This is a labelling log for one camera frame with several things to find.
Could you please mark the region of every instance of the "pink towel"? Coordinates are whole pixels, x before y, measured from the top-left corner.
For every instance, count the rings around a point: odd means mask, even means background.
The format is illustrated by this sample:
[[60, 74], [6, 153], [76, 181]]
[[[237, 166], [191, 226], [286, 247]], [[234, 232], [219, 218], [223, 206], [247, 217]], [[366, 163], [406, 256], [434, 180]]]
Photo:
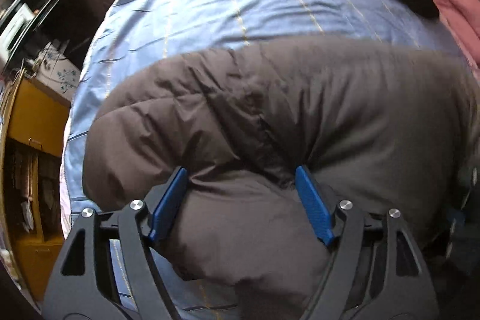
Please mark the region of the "pink towel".
[[433, 0], [474, 72], [480, 65], [480, 0]]

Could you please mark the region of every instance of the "brown fabric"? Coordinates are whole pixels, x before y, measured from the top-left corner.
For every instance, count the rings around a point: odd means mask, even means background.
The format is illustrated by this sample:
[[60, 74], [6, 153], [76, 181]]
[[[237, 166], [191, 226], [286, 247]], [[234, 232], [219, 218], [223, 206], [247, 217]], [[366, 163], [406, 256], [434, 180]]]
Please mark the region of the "brown fabric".
[[295, 168], [307, 164], [366, 211], [399, 208], [423, 239], [475, 148], [477, 107], [473, 77], [438, 52], [314, 36], [179, 55], [105, 100], [83, 188], [115, 210], [186, 167], [190, 190], [163, 255], [235, 285], [246, 318], [299, 318], [329, 254]]

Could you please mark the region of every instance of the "blue blanket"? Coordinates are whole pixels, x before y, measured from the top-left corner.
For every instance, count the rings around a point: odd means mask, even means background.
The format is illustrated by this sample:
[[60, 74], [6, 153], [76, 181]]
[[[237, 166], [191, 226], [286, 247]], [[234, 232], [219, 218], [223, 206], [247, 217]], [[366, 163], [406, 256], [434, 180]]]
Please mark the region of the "blue blanket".
[[[301, 34], [340, 34], [461, 56], [440, 22], [416, 16], [397, 0], [116, 0], [92, 42], [70, 111], [64, 163], [73, 220], [85, 207], [97, 209], [82, 192], [85, 142], [115, 86], [178, 53]], [[121, 284], [118, 268], [116, 274]], [[128, 287], [123, 290], [128, 296]]]

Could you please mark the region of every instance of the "cabinet handle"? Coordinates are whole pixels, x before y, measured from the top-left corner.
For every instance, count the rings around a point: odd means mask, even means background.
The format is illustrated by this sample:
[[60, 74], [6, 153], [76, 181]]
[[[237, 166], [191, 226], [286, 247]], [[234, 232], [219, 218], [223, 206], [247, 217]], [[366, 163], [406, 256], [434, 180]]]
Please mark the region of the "cabinet handle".
[[35, 144], [38, 146], [38, 148], [41, 150], [42, 149], [42, 143], [40, 143], [40, 141], [37, 141], [35, 139], [32, 139], [31, 137], [28, 139], [28, 145], [33, 147], [32, 144]]

